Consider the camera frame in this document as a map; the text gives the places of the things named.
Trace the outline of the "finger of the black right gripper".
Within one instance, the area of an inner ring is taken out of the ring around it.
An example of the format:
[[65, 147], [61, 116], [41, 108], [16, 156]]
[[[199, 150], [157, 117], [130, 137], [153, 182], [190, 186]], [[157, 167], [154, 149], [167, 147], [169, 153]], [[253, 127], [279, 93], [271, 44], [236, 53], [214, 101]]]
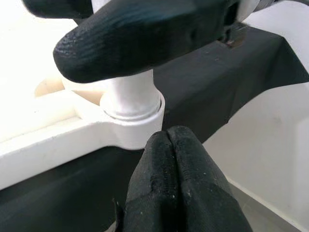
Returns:
[[24, 0], [24, 6], [41, 18], [84, 19], [93, 14], [91, 0]]
[[220, 38], [228, 0], [111, 0], [55, 46], [77, 83], [134, 75]]

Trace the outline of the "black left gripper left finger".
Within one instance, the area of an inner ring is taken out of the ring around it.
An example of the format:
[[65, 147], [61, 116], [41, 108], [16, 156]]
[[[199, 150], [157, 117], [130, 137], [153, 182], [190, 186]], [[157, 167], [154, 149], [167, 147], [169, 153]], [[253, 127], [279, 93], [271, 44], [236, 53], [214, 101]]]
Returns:
[[148, 140], [128, 184], [124, 209], [116, 205], [113, 232], [177, 232], [178, 177], [166, 132]]

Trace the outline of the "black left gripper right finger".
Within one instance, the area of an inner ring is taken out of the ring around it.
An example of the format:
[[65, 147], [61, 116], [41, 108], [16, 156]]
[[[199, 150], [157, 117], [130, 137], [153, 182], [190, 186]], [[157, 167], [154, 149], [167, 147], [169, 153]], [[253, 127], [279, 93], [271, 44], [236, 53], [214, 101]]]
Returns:
[[181, 191], [181, 232], [253, 232], [229, 183], [195, 134], [169, 129]]

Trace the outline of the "white plastic table top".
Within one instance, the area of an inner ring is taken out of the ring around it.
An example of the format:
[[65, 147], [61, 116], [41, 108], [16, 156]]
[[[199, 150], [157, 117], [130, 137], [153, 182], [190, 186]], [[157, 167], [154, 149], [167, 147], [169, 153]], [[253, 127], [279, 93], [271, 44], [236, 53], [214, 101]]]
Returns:
[[[93, 14], [110, 1], [91, 0]], [[90, 138], [85, 142], [88, 149], [116, 146], [136, 150], [145, 147], [148, 138], [162, 127], [163, 95], [159, 92], [161, 105], [155, 115], [137, 121], [119, 120], [100, 107], [106, 80], [77, 83], [67, 79], [73, 84], [72, 88], [64, 84], [63, 90], [45, 94], [26, 106], [17, 106], [7, 114], [0, 110], [1, 189], [39, 170], [39, 167], [29, 166], [23, 149], [31, 145], [46, 148], [51, 139], [57, 139], [60, 145], [64, 145], [66, 139], [77, 137], [85, 129], [90, 130]]]

